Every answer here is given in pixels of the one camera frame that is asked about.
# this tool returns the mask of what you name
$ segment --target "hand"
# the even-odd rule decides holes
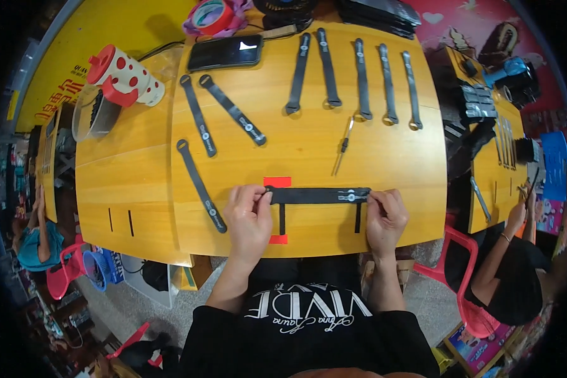
[[[251,268],[261,259],[273,227],[272,195],[260,185],[231,189],[229,203],[223,211],[232,245],[229,259],[239,260]]]
[[[375,260],[395,258],[395,247],[408,221],[409,213],[398,190],[369,193],[367,234]]]
[[[519,231],[523,223],[525,223],[526,213],[527,211],[525,210],[525,201],[520,201],[517,205],[514,206],[514,208],[512,208],[510,214],[508,215],[506,228],[504,229],[504,234],[508,238],[512,238],[513,235],[517,231]]]
[[[36,180],[36,199],[34,204],[31,206],[32,210],[37,210],[40,205],[40,180]]]
[[[531,190],[531,184],[529,181],[525,183],[525,192],[523,193],[523,197],[526,197],[529,193],[529,198],[526,199],[527,201],[527,219],[535,220],[536,216],[536,192]]]
[[[38,214],[44,215],[45,209],[46,209],[46,202],[44,201],[44,185],[40,185],[39,190],[36,193],[40,193],[39,194],[39,199],[34,202],[34,205],[37,205],[37,209],[38,209]]]

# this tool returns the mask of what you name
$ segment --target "phone screen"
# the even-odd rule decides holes
[[[252,65],[258,63],[262,36],[239,36],[196,43],[187,69],[192,71],[219,66]]]

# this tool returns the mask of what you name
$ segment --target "black pouch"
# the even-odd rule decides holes
[[[157,291],[168,291],[168,265],[157,261],[145,261],[143,279]]]

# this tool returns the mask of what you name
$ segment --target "bracelet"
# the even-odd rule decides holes
[[[510,239],[504,234],[504,232],[502,232],[501,235],[502,235],[506,240],[508,240],[508,243],[510,244]]]

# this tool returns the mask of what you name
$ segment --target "yellow wall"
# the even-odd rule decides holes
[[[194,0],[85,0],[56,35],[22,103],[17,132],[42,125],[62,102],[74,102],[88,58],[113,43],[133,57],[185,38],[181,24]]]

